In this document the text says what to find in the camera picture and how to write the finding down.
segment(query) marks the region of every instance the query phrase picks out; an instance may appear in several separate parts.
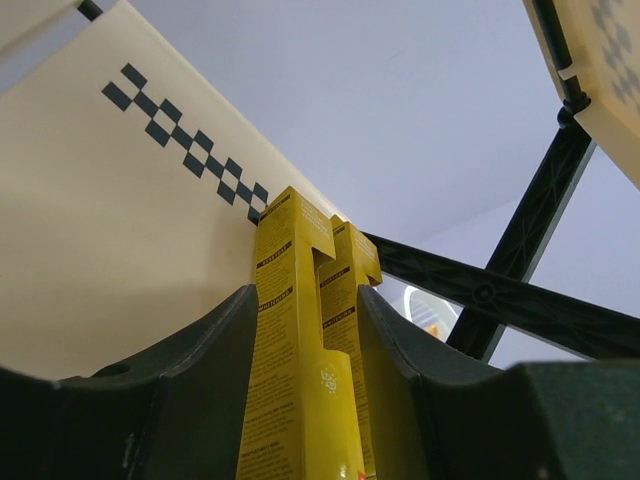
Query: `yellow cardboard box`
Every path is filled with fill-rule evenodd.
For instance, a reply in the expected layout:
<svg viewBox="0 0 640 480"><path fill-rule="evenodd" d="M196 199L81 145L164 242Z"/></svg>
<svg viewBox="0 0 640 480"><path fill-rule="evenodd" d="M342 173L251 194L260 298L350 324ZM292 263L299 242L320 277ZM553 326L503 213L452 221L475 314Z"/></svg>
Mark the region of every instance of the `yellow cardboard box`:
<svg viewBox="0 0 640 480"><path fill-rule="evenodd" d="M334 257L331 222L293 188L261 215L237 480L365 478L349 356L322 346L318 275Z"/></svg>
<svg viewBox="0 0 640 480"><path fill-rule="evenodd" d="M358 285L379 285L382 272L375 246L349 222L331 219L336 261L320 269L324 347L351 357L358 424L367 477L375 476L369 408L358 335Z"/></svg>

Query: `cream plastic sheet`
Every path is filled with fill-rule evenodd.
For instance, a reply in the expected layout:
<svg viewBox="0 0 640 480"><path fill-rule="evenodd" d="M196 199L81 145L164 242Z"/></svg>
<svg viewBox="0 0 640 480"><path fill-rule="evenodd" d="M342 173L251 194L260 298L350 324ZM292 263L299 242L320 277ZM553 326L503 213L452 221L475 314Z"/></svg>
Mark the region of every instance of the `cream plastic sheet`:
<svg viewBox="0 0 640 480"><path fill-rule="evenodd" d="M80 0L0 1L0 60L79 3Z"/></svg>
<svg viewBox="0 0 640 480"><path fill-rule="evenodd" d="M89 375L251 282L286 186L344 217L124 1L0 97L0 146L0 364L34 375Z"/></svg>
<svg viewBox="0 0 640 480"><path fill-rule="evenodd" d="M640 2L555 0L573 65L556 72L535 16L524 0L547 66L559 78L578 76L591 105L576 120L640 188Z"/></svg>

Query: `black checkered pattern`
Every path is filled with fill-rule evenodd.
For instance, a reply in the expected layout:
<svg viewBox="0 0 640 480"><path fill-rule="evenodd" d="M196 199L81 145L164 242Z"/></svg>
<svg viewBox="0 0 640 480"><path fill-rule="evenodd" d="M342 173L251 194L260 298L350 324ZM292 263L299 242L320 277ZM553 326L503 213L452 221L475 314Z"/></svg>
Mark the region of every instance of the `black checkered pattern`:
<svg viewBox="0 0 640 480"><path fill-rule="evenodd" d="M213 140L198 130L195 134L187 133L180 126L182 112L166 98L156 104L144 93L147 79L131 64L121 70L124 78L120 86L114 82L102 90L102 93L120 110L125 112L131 105L136 105L149 116L145 132L163 148L169 141L174 141L185 150L182 164L198 178L209 171L218 179L217 193L229 205L240 198L248 205L247 218L258 224L260 213L267 205L269 192L255 182L253 188L242 181L242 167L232 158L224 164L213 156Z"/></svg>
<svg viewBox="0 0 640 480"><path fill-rule="evenodd" d="M602 52L611 71L613 92L620 102L634 108L640 116L640 76L633 68L635 57L631 36L620 23L624 18L623 6L623 0L597 0L591 5L591 13L605 37Z"/></svg>

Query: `white ceiling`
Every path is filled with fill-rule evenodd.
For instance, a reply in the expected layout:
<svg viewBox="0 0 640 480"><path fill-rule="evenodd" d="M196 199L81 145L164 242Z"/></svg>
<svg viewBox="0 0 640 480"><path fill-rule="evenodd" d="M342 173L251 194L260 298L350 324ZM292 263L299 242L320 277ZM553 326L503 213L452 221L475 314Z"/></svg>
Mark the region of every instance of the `white ceiling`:
<svg viewBox="0 0 640 480"><path fill-rule="evenodd" d="M422 243L517 198L556 130L519 1L132 3L363 230Z"/></svg>

